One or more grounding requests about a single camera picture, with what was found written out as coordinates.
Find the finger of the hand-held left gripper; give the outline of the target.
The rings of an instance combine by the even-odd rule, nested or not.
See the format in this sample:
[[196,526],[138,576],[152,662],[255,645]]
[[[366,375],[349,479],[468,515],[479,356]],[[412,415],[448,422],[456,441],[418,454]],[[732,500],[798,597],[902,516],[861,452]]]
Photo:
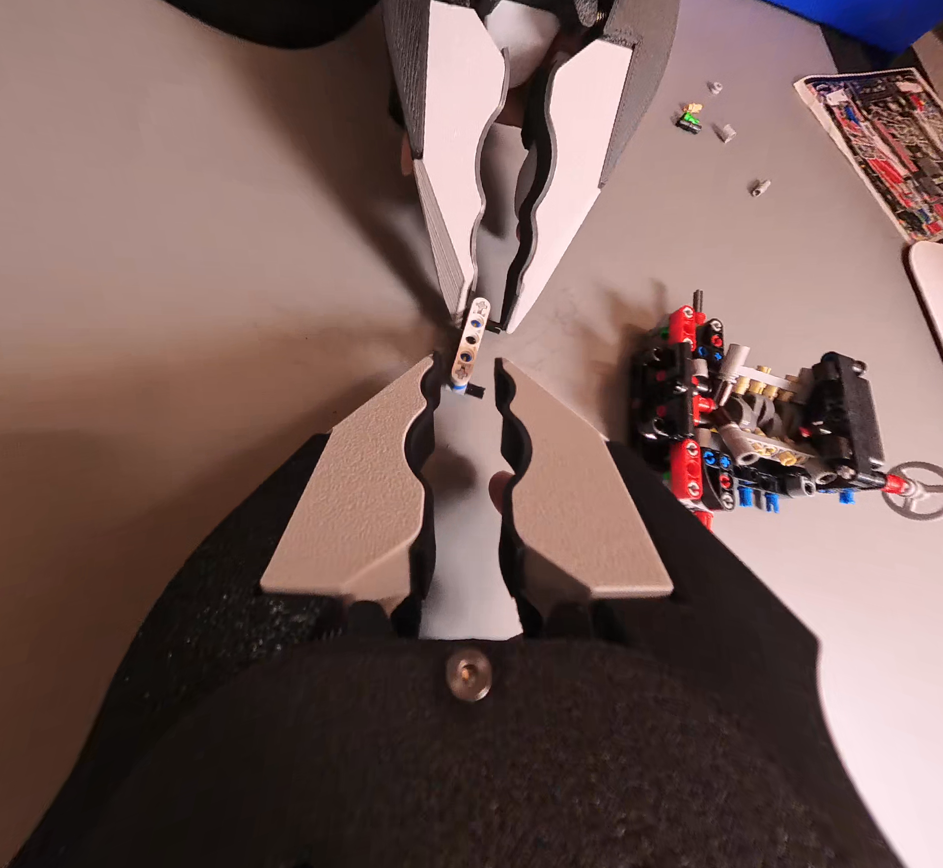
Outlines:
[[454,324],[476,283],[476,236],[486,205],[481,153],[504,105],[508,76],[506,54],[473,9],[430,2],[423,146],[414,176]]
[[501,328],[514,332],[548,284],[598,198],[633,49],[596,39],[558,53],[538,75],[518,179],[518,251],[507,272]]

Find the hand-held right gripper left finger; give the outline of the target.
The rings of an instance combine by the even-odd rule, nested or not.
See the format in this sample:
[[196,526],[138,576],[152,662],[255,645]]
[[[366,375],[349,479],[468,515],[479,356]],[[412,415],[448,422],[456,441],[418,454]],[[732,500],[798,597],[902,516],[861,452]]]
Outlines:
[[418,637],[436,563],[435,448],[442,362],[426,356],[329,432],[260,579],[265,593],[314,595],[348,613],[372,604]]

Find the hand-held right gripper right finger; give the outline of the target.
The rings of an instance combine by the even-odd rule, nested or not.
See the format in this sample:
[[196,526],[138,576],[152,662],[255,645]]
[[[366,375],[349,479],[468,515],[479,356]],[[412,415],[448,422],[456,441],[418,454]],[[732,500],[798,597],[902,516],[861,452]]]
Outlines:
[[494,362],[501,455],[499,563],[526,638],[599,604],[669,597],[674,584],[607,439],[521,367]]

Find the white lego beam blue pins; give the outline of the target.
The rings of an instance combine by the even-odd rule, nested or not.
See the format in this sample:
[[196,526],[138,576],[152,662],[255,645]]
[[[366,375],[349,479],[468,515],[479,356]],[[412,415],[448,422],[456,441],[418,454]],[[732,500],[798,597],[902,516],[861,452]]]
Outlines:
[[489,299],[483,296],[475,297],[468,307],[449,374],[449,385],[455,393],[472,393],[472,374],[488,331],[490,310]]

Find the red black lego vehicle model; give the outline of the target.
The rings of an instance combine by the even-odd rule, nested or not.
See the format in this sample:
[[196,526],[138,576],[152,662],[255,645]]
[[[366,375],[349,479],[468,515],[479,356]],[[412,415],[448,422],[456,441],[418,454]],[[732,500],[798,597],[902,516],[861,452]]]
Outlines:
[[645,332],[628,365],[630,445],[709,531],[719,512],[874,493],[907,521],[941,520],[941,467],[889,467],[866,365],[829,351],[793,375],[750,361],[702,291]]

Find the lego instruction booklet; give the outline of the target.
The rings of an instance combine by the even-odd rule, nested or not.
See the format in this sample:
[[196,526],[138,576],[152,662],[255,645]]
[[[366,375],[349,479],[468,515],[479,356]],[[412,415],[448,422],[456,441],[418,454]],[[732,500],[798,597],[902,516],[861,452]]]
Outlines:
[[812,75],[794,89],[904,243],[941,243],[942,106],[920,72]]

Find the white stand base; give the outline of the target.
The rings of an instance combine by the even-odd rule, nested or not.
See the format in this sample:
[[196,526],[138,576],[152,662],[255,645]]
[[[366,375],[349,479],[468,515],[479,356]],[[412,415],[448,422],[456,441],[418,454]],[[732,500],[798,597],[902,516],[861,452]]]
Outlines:
[[905,267],[942,355],[942,244],[915,242],[905,254]]

